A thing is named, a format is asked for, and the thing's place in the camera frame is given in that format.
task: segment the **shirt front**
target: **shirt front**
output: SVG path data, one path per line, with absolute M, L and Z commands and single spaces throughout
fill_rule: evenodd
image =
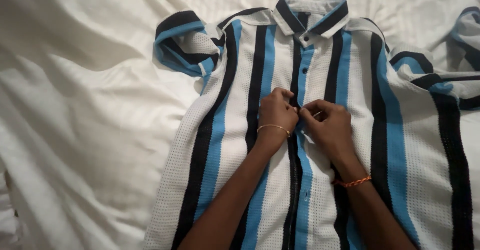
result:
M 202 76 L 204 86 L 172 144 L 145 249 L 179 246 L 252 149 L 260 100 L 275 87 L 295 94 L 293 106 L 324 99 L 347 108 L 359 160 L 416 245 L 445 248 L 455 228 L 472 234 L 468 219 L 455 221 L 459 208 L 450 203 L 457 194 L 471 207 L 460 191 L 469 181 L 452 183 L 449 173 L 467 159 L 449 154 L 441 114 L 459 112 L 459 99 L 479 92 L 455 89 L 415 48 L 390 52 L 371 20 L 349 17 L 346 0 L 280 0 L 274 10 L 247 9 L 215 25 L 182 11 L 158 26 L 154 47 L 161 63 Z M 452 118 L 443 131 L 458 136 L 460 116 Z M 455 170 L 468 177 L 468 168 Z M 431 173 L 440 187 L 430 185 Z M 231 248 L 362 248 L 345 189 L 331 185 L 334 179 L 300 122 L 267 166 Z M 432 235 L 437 220 L 443 229 Z

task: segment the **bed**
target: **bed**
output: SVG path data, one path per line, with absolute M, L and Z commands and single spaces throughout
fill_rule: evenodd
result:
M 153 58 L 156 26 L 184 8 L 215 22 L 277 1 L 0 0 L 0 172 L 11 177 L 0 249 L 19 234 L 24 249 L 141 249 L 171 140 L 202 89 Z M 470 1 L 348 3 L 390 46 L 428 49 L 446 69 L 445 35 Z

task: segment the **gold bracelet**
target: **gold bracelet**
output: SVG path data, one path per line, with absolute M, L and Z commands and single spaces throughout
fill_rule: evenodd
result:
M 344 183 L 344 182 L 341 182 L 339 180 L 334 180 L 333 184 L 334 185 L 339 184 L 339 185 L 342 185 L 343 187 L 351 187 L 351 186 L 362 184 L 362 183 L 364 183 L 366 181 L 369 181 L 369 180 L 371 180 L 371 176 L 368 176 L 366 178 L 363 178 L 361 180 L 357 180 L 357 181 L 354 181 L 354 182 L 349 182 L 349 183 Z
M 286 130 L 285 128 L 283 128 L 283 127 L 281 127 L 281 126 L 279 126 L 279 125 L 275 125 L 275 124 L 265 124 L 265 125 L 262 125 L 262 126 L 260 126 L 260 127 L 257 129 L 257 133 L 258 133 L 258 131 L 260 131 L 260 129 L 262 129 L 262 128 L 265 127 L 265 126 L 275 126 L 275 127 L 278 127 L 278 128 L 280 128 L 280 129 L 283 129 L 283 130 L 287 133 L 287 136 L 290 136 L 290 131 L 289 131 L 289 130 Z

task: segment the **shirt collar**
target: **shirt collar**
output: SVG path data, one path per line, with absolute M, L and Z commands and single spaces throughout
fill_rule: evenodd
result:
M 295 13 L 323 14 L 323 18 L 308 31 L 330 38 L 349 21 L 347 0 L 279 0 L 273 18 L 285 35 L 305 32 L 307 29 Z

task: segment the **orange braided bracelet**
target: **orange braided bracelet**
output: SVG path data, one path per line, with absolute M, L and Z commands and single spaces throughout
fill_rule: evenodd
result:
M 369 181 L 369 180 L 371 180 L 371 176 L 368 176 L 366 178 L 363 178 L 361 180 L 357 180 L 357 181 L 354 181 L 354 182 L 349 182 L 349 183 L 344 183 L 344 182 L 341 182 L 339 180 L 334 180 L 333 184 L 334 185 L 339 184 L 339 185 L 342 185 L 343 187 L 351 187 L 351 186 L 362 184 L 362 183 L 364 183 L 366 181 Z

